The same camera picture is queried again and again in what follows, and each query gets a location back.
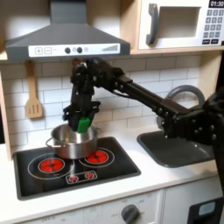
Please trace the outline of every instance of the microwave display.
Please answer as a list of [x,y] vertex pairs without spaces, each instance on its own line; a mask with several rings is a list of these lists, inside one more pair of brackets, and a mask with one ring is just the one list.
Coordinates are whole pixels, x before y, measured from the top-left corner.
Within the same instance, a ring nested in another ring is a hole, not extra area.
[[224,0],[210,0],[209,8],[224,8]]

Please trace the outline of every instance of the wooden spatula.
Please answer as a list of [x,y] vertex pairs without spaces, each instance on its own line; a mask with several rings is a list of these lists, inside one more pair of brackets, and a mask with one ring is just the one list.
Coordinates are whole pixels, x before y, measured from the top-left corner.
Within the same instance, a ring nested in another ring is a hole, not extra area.
[[33,61],[28,61],[25,63],[25,65],[30,90],[30,99],[25,105],[25,113],[29,118],[41,117],[43,114],[43,109],[36,95],[35,76],[34,76],[35,64]]

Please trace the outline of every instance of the cable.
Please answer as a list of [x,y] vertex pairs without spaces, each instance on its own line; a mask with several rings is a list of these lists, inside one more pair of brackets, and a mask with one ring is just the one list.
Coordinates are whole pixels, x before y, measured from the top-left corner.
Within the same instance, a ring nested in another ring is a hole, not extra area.
[[121,96],[121,97],[123,97],[123,98],[128,98],[128,99],[131,99],[131,100],[135,100],[134,98],[128,96],[127,94],[119,94],[119,93],[117,93],[116,91],[112,91],[112,94]]

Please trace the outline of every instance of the white brick wall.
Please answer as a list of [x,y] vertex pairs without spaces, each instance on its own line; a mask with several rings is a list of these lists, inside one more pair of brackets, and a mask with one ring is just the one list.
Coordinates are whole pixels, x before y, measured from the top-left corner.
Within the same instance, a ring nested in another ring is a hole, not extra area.
[[[180,85],[198,86],[200,55],[166,54],[135,55],[109,61],[121,67],[134,82],[166,97]],[[42,144],[53,128],[64,123],[63,108],[70,103],[72,85],[70,61],[36,64],[38,98],[43,104],[44,116],[30,120],[25,115],[29,98],[28,80],[24,64],[0,64],[3,91],[12,146]],[[152,125],[155,114],[141,102],[117,97],[103,88],[96,88],[93,99],[101,102],[101,112],[95,116],[94,125],[101,131],[125,130]],[[184,93],[175,98],[185,107],[194,106],[192,94]]]

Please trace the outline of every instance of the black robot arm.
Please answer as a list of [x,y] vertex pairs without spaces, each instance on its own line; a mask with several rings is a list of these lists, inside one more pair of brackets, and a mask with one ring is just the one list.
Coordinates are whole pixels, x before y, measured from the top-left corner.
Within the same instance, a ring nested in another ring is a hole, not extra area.
[[91,124],[95,113],[99,112],[100,103],[92,101],[94,87],[137,100],[164,118],[162,126],[165,137],[181,137],[213,146],[224,192],[224,89],[212,95],[202,108],[188,109],[137,85],[121,68],[112,67],[101,59],[79,64],[73,70],[71,82],[71,105],[64,109],[64,120],[68,120],[73,131],[77,131],[81,118],[88,118]]

